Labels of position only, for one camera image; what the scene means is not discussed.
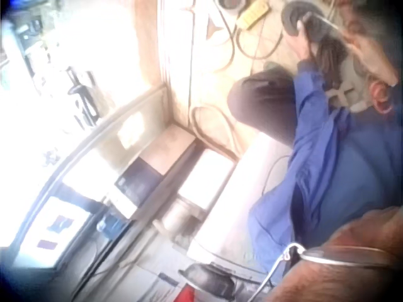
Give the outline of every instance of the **sleeve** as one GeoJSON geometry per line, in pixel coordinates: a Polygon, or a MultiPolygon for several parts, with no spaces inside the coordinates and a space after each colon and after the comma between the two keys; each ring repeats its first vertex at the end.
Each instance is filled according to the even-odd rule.
{"type": "Polygon", "coordinates": [[[297,138],[320,128],[329,118],[323,83],[324,78],[313,60],[298,63],[298,74],[294,79],[297,138]]]}

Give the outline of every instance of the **floor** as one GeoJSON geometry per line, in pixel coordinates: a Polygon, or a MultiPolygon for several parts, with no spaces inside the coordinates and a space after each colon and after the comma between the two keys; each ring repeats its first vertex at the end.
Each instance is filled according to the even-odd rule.
{"type": "MultiPolygon", "coordinates": [[[[200,109],[196,114],[196,121],[206,136],[227,149],[243,154],[257,131],[237,122],[231,116],[227,107],[227,95],[235,81],[262,71],[265,60],[249,59],[236,47],[233,62],[228,68],[220,71],[219,69],[228,63],[232,47],[212,0],[194,0],[195,3],[192,0],[167,2],[175,2],[167,3],[164,8],[164,39],[169,54],[168,69],[174,119],[180,125],[191,128],[189,113],[192,107],[212,104],[220,108],[229,119],[238,143],[230,143],[230,133],[216,111],[200,109]]],[[[311,2],[322,8],[325,14],[329,10],[319,0],[311,2]]],[[[250,30],[241,34],[240,41],[244,51],[255,57],[268,53],[282,30],[281,11],[285,1],[270,0],[269,4],[270,12],[250,30]]],[[[232,30],[236,17],[225,15],[225,19],[232,30]]],[[[334,21],[339,22],[337,15],[334,21]]],[[[297,71],[297,58],[284,40],[268,60],[281,64],[293,74],[297,71]]],[[[351,72],[351,58],[345,61],[341,70],[343,79],[345,76],[351,78],[349,81],[355,87],[355,92],[347,97],[348,106],[351,106],[363,97],[362,93],[358,93],[362,91],[363,79],[351,72]]]]}

